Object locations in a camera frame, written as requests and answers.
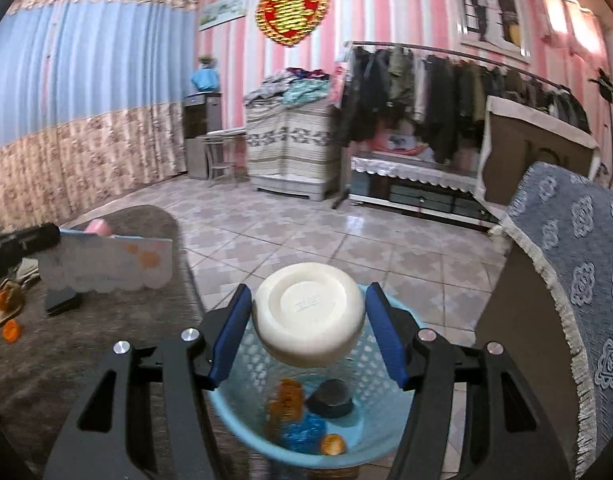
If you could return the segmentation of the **cloth covered cabinet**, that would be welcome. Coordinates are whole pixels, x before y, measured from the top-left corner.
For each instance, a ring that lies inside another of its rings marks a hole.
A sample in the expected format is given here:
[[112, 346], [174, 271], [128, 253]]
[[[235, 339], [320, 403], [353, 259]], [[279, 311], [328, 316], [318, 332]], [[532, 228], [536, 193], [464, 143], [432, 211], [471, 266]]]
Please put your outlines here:
[[338, 190], [341, 148], [326, 100], [288, 107], [280, 99], [246, 108], [247, 174], [259, 190], [323, 200]]

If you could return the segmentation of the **low tv cabinet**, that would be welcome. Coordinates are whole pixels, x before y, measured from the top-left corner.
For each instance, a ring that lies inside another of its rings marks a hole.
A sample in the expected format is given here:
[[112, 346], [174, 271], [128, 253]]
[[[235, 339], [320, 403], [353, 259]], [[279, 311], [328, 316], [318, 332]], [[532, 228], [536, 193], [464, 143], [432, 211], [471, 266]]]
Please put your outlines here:
[[489, 229], [497, 217], [476, 200], [477, 174], [419, 157], [365, 152], [350, 157], [349, 200]]

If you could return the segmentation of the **pastel patterned paper box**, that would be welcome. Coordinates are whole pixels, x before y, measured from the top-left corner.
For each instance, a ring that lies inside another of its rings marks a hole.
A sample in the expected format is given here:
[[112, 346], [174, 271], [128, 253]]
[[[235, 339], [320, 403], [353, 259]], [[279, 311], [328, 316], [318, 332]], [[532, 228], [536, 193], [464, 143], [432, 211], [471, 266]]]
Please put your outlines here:
[[62, 230], [58, 245], [35, 258], [42, 281], [53, 290], [158, 289], [172, 278], [173, 240]]

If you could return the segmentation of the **clothes rack with garments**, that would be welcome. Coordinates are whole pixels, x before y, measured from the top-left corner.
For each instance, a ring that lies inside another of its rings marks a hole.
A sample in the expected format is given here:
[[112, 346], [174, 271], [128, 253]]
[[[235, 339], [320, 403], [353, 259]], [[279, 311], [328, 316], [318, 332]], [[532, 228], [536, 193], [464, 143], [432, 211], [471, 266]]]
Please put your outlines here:
[[359, 153], [419, 157], [477, 174], [490, 96], [591, 134], [587, 112], [567, 87], [508, 64], [413, 44], [351, 41], [346, 48], [331, 107], [347, 197], [350, 157]]

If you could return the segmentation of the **blue patterned fringed cloth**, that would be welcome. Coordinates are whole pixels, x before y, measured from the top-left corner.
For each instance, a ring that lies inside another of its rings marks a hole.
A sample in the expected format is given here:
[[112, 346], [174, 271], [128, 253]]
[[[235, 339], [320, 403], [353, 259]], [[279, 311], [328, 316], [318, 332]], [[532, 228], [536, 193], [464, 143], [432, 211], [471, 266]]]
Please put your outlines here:
[[536, 162], [501, 220], [554, 301], [576, 386], [575, 476], [613, 438], [613, 190]]

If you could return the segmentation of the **folded brown table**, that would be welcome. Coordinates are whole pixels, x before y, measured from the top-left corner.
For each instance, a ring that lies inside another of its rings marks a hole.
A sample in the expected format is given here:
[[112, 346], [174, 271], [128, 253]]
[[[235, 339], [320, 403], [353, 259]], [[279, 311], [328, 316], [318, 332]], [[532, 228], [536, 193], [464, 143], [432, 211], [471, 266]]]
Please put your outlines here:
[[501, 218], [527, 169], [547, 162], [595, 177], [601, 163], [591, 134], [512, 100], [490, 96], [475, 186], [475, 199]]

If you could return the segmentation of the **white round plastic lid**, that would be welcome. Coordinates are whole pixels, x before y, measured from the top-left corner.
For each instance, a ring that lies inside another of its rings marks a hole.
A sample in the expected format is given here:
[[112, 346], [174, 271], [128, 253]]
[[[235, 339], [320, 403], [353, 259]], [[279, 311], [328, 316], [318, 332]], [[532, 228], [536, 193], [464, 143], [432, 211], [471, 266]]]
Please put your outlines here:
[[351, 352], [365, 323], [361, 288], [335, 266], [285, 266], [254, 294], [252, 323], [276, 360], [302, 368], [326, 367]]

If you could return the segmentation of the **dark brown side table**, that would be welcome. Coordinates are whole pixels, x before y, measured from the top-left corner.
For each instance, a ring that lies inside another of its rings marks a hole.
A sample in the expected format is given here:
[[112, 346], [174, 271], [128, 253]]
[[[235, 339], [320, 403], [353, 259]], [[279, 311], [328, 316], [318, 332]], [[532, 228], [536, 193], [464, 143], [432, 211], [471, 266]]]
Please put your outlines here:
[[579, 400], [561, 318], [533, 261], [514, 244], [475, 328], [476, 344], [503, 344], [552, 424], [569, 467], [578, 455]]

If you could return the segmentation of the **dark water dispenser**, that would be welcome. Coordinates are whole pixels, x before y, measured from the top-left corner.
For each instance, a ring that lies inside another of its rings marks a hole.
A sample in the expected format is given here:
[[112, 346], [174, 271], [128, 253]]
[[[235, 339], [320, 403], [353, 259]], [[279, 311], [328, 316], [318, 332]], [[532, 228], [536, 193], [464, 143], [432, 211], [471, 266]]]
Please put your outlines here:
[[204, 137], [222, 130], [222, 95], [220, 92], [199, 92], [183, 101], [184, 155], [188, 176], [208, 179], [208, 156]]

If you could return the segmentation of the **small orange fruit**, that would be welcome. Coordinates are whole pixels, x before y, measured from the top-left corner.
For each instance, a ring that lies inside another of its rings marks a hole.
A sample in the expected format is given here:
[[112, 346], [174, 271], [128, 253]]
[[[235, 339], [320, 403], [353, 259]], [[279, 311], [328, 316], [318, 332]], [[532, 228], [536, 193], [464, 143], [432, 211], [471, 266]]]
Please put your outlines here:
[[346, 441], [340, 434], [325, 434], [320, 443], [320, 452], [324, 456], [340, 456], [346, 454]]

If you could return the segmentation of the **orange snack wrapper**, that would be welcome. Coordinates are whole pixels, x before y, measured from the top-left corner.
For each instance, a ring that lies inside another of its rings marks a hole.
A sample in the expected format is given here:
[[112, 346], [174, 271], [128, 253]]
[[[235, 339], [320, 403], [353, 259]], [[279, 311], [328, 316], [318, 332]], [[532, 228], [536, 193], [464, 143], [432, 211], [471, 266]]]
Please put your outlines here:
[[279, 436], [282, 427], [301, 422], [304, 414], [304, 391], [296, 379], [282, 379], [275, 396], [267, 402], [266, 433], [270, 438]]

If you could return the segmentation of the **pile of clothes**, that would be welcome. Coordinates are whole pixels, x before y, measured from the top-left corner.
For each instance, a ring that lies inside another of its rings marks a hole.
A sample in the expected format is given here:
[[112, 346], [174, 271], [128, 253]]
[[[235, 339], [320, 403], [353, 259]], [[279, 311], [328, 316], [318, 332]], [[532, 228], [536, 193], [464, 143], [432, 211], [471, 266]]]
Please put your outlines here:
[[289, 67], [265, 77], [258, 88], [244, 96], [247, 107], [272, 102], [297, 107], [328, 96], [331, 75], [323, 70]]

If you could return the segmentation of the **orange fruit peel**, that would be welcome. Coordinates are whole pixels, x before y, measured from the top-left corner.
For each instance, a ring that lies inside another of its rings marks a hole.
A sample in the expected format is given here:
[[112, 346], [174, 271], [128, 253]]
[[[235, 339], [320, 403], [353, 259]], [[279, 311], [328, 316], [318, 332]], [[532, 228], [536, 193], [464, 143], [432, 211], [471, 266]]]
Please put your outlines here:
[[22, 326], [15, 318], [8, 320], [2, 328], [3, 340], [8, 344], [16, 342], [21, 337], [21, 334]]

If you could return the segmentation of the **black flat wallet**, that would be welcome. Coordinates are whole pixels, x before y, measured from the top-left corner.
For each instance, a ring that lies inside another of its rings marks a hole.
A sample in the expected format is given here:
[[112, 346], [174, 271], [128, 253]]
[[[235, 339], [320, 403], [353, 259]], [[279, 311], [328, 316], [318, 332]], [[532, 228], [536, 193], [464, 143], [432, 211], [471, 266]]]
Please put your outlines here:
[[82, 304], [82, 294], [70, 287], [64, 289], [49, 289], [46, 294], [44, 308], [49, 316], [60, 315], [72, 309], [80, 307]]

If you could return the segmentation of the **blue crumpled wrapper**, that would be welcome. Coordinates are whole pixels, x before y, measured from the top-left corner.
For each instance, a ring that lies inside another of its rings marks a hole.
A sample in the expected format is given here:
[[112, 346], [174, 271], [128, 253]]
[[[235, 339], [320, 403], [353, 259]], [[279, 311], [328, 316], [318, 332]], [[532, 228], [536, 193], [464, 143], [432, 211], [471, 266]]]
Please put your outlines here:
[[308, 412], [297, 422], [282, 422], [276, 443], [292, 452], [319, 455], [326, 434], [326, 420]]

